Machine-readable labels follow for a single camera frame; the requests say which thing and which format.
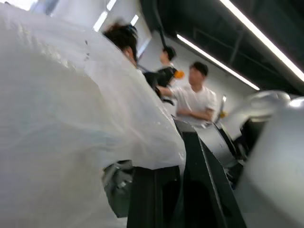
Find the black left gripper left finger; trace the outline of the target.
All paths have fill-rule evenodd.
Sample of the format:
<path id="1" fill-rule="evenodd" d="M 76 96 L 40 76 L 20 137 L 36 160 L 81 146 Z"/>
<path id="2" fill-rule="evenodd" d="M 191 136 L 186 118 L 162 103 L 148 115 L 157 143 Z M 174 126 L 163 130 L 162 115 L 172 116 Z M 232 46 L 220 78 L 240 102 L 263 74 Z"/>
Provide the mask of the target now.
<path id="1" fill-rule="evenodd" d="M 135 168 L 127 228 L 183 228 L 183 187 L 178 166 Z"/>

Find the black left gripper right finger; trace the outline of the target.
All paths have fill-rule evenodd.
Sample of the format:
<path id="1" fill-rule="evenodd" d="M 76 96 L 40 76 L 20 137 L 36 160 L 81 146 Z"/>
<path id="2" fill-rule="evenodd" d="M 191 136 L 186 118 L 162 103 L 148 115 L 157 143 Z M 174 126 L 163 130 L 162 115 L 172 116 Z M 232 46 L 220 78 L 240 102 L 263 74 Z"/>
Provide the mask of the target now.
<path id="1" fill-rule="evenodd" d="M 186 149 L 185 228 L 247 228 L 223 166 L 190 124 L 174 122 Z"/>

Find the white translucent plastic bag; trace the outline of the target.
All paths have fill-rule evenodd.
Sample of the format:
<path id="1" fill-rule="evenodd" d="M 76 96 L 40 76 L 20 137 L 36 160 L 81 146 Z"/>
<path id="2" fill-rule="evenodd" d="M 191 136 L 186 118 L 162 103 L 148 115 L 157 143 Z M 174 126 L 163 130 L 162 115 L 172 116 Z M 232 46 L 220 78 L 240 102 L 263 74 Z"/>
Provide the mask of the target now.
<path id="1" fill-rule="evenodd" d="M 186 163 L 142 73 L 100 33 L 0 3 L 0 228 L 125 228 L 102 185 L 121 160 Z"/>

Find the person in white t-shirt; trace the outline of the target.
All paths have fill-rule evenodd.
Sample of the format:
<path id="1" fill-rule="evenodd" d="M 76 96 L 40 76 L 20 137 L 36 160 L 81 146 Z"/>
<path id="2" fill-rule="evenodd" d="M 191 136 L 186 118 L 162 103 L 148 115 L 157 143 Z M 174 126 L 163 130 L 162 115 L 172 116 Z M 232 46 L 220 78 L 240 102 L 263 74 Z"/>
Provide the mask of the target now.
<path id="1" fill-rule="evenodd" d="M 206 128 L 212 120 L 217 106 L 216 94 L 204 86 L 208 67 L 201 62 L 190 66 L 189 83 L 181 87 L 157 86 L 162 96 L 177 101 L 176 118 L 194 127 Z"/>

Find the person in black shirt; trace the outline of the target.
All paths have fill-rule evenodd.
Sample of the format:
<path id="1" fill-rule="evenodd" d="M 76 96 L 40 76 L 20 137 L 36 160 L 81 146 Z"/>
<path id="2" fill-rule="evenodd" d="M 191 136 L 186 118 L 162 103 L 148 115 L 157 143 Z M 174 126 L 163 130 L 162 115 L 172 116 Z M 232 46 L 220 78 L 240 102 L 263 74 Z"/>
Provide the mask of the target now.
<path id="1" fill-rule="evenodd" d="M 149 84 L 149 86 L 155 91 L 157 96 L 164 102 L 174 106 L 174 103 L 170 99 L 162 97 L 157 86 L 167 87 L 174 78 L 174 74 L 177 69 L 171 62 L 176 57 L 175 49 L 171 46 L 165 46 L 160 55 L 160 62 L 162 68 L 156 72 L 144 72 L 143 75 Z"/>

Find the short ceiling light strip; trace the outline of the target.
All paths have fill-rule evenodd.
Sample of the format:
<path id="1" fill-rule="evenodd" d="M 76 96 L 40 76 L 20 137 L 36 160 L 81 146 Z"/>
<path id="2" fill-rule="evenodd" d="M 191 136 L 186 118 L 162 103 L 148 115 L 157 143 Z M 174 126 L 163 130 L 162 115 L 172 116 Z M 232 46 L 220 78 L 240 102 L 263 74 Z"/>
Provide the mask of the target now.
<path id="1" fill-rule="evenodd" d="M 252 82 L 248 81 L 246 78 L 244 78 L 243 76 L 241 76 L 240 74 L 238 74 L 236 71 L 232 70 L 231 68 L 229 68 L 228 66 L 226 66 L 225 64 L 223 64 L 222 62 L 220 62 L 219 60 L 217 60 L 216 58 L 214 58 L 210 54 L 208 54 L 207 52 L 203 51 L 198 46 L 196 46 L 195 44 L 191 43 L 189 40 L 187 40 L 186 38 L 184 38 L 180 34 L 177 34 L 177 38 L 180 41 L 182 41 L 184 44 L 186 44 L 187 46 L 189 46 L 190 48 L 192 48 L 193 50 L 195 50 L 196 52 L 198 52 L 199 54 L 203 55 L 207 60 L 211 61 L 213 64 L 217 65 L 218 67 L 222 68 L 223 70 L 225 70 L 229 74 L 231 74 L 234 77 L 236 77 L 238 80 L 242 81 L 243 83 L 245 83 L 246 85 L 248 85 L 251 88 L 255 89 L 256 91 L 260 90 L 260 88 L 258 86 L 256 86 Z"/>

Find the long ceiling light strip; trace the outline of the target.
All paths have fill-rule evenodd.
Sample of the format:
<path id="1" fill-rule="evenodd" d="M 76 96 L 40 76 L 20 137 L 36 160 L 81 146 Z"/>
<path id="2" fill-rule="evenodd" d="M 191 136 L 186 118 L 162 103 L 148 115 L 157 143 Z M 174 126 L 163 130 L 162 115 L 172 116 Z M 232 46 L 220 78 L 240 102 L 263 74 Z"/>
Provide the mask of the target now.
<path id="1" fill-rule="evenodd" d="M 296 77 L 304 82 L 304 73 L 230 0 L 219 0 L 250 32 L 258 38 Z"/>

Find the person with dark hair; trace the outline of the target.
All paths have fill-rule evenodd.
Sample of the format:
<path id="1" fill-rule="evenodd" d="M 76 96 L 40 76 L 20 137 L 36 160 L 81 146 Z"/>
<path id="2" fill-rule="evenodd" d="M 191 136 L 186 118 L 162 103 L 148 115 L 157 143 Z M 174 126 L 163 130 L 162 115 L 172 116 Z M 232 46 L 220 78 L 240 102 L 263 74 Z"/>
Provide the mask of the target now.
<path id="1" fill-rule="evenodd" d="M 135 26 L 116 21 L 102 35 L 107 39 L 102 57 L 109 68 L 143 73 L 138 67 L 138 31 Z"/>

